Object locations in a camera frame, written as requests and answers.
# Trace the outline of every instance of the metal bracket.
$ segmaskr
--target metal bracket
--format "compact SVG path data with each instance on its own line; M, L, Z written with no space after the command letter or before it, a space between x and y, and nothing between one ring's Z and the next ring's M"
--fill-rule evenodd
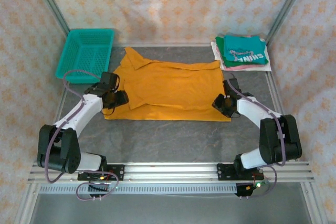
M124 171L125 171L125 165L120 165L120 164L108 164L107 165L107 172L111 172L116 174L118 177L119 181L124 180ZM101 174L99 174L97 178L97 174L94 173L78 173L77 180L78 181L92 181L92 180L98 180ZM115 181L115 177L113 176L108 176L106 179L103 181Z
M216 163L127 163L125 164L123 183L215 183L218 182ZM314 175L308 162L287 161L286 165L275 166L278 182L313 182ZM263 168L265 176L270 182L274 180L274 171ZM54 179L59 172L49 171L49 177ZM63 174L58 184L78 183L78 173ZM28 178L29 183L45 183L44 169L35 163ZM221 183L241 183L241 180L232 179Z
M263 170L246 169L237 173L233 164L217 164L217 174L219 181L228 180L264 180Z

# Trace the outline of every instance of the patterned fabric wall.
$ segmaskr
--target patterned fabric wall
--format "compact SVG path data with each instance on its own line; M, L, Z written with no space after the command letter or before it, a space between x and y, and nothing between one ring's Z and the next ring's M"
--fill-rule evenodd
M209 43L267 34L285 0L56 0L69 27L115 28L131 44Z
M55 70L65 36L43 0L0 0L0 223L13 223L38 131L62 91Z
M297 0L270 47L287 113L298 123L304 159L336 222L336 0Z

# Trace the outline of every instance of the white robotic arm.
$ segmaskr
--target white robotic arm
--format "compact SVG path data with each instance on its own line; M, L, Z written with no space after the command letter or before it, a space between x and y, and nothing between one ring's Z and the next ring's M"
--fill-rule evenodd
M224 91L226 95L220 94L213 107L227 117L233 113L244 115L260 129L259 147L236 156L234 163L238 172L281 162L283 150L286 161L302 155L296 120L292 115L281 115L259 103L250 93L242 94L236 78L224 81Z
M91 153L81 153L78 137L94 115L102 109L114 109L126 104L128 97L125 91L117 91L119 77L114 73L103 72L100 82L85 91L81 101L61 120L54 125L44 125L40 129L37 164L63 173L74 173L77 170L102 170L106 166L106 158ZM54 145L61 141L61 146Z

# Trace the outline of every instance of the purple cable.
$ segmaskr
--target purple cable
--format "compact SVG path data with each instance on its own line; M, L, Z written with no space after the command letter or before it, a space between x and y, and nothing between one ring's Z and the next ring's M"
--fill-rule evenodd
M281 125L280 125L280 122L278 120L278 118L272 113L272 112L269 112L269 109L264 106L263 104L261 104L260 102L257 102L257 101L254 101L248 97L246 97L245 95L243 95L241 92L239 92L237 89L235 89L233 87L233 85L231 84L230 80L227 79L227 83L229 84L230 88L235 91L237 94L239 94L242 98L246 99L247 101L251 102L251 103L254 103L256 104L257 106L259 106L260 108L262 108L264 111L266 111L269 115L271 115L273 117L273 119L275 120L276 124L277 124L277 128L278 128L278 131L279 131L279 134L280 134L280 144L281 144L281 154L282 154L282 163L279 164L279 163L276 163L277 165L279 166L284 166L285 163L286 163L286 150L285 150L285 140L284 140L284 136L282 134L282 129L281 129ZM269 192L271 192L276 184L277 184L277 180L278 180L278 174L277 174L277 171L274 169L274 167L272 165L264 165L264 166L261 166L260 168L264 168L264 167L269 167L271 168L273 171L274 171L274 175L275 175L275 178L274 178L274 183L273 183L273 186L270 187L266 192L264 192L263 194L261 195L256 195L256 196L251 196L253 198L256 198L256 197L260 197L260 196L264 196L266 194L268 194Z
M269 109L264 106L263 104L261 104L260 102L258 101L254 101L248 97L246 97L245 95L243 95L242 93L240 93L238 90L236 90L231 82L229 81L229 79L227 79L227 83L229 84L230 88L235 91L237 94L239 94L242 98L246 99L247 101L251 102L251 103L254 103L255 105L259 106L260 108L262 108L264 111L266 111L266 113L268 113L270 116L273 117L274 121L276 122L277 124L277 128L278 128L278 131L279 131L279 134L280 134L280 143L281 143L281 154L282 154L282 163L281 164L278 164L276 163L277 165L280 165L280 166L284 166L285 163L286 163L286 150L285 150L285 140L284 140L284 136L282 134L282 129L281 129L281 125L280 125L280 122L278 120L278 118L272 113L272 112L269 112Z
M64 122L61 123L61 125L55 130L54 134L52 135L51 139L50 139L50 142L49 142L49 145L48 145L48 148L47 148L47 153L46 153L46 158L45 158L45 163L44 163L44 174L45 174L45 177L46 177L46 180L48 181L48 183L52 184L52 183L55 183L64 173L60 173L54 180L50 180L49 178L49 173L48 173L48 167L49 167L49 158L50 158L50 151L51 151L51 148L52 148L52 145L56 139L56 136L58 135L58 133L61 131L61 129L68 123L69 120L71 120L72 118L74 118L74 116L76 116L79 111L81 111L81 109L84 107L85 105L85 99L83 97L82 94L76 92L75 90L69 88L69 86L67 85L67 80L66 80L66 76L72 72L83 72L83 73L86 73L86 74L89 74L95 78L97 78L98 80L100 80L100 78L98 76L96 76L95 74L93 73L90 73L88 71L85 71L85 70L81 70L81 69L73 69L73 70L69 70L68 72L66 72L63 76L63 84L64 84L64 87L70 91L71 93L75 94L76 96L78 96L81 100L82 100L82 103L81 105L79 106L79 108L73 113L71 114L68 118L66 118L66 120Z
M119 179L118 179L117 175L114 174L114 173L111 173L111 172L101 172L101 171L98 171L98 170L84 170L83 172L84 172L84 173L94 173L94 174L97 174L97 173L98 173L98 174L109 174L109 175L112 175L113 177L116 178L117 182L116 182L116 184L114 185L114 187L113 187L108 193L104 194L103 196L99 196L99 199L100 199L100 200L102 200L102 199L104 199L105 197L107 197L108 195L110 195L110 194L116 189L116 187L117 187L118 184L119 184ZM80 184L80 185L77 187L77 189L76 189L76 197L77 197L77 199L79 199L79 200L81 200L81 201L90 201L90 200L95 200L95 197L85 199L85 198L81 198L81 197L79 196L79 194L78 194L78 190L79 190L79 188L80 188L81 186L83 186L83 185L97 186L97 185L106 185L106 183L91 183L91 182L84 182L84 183Z

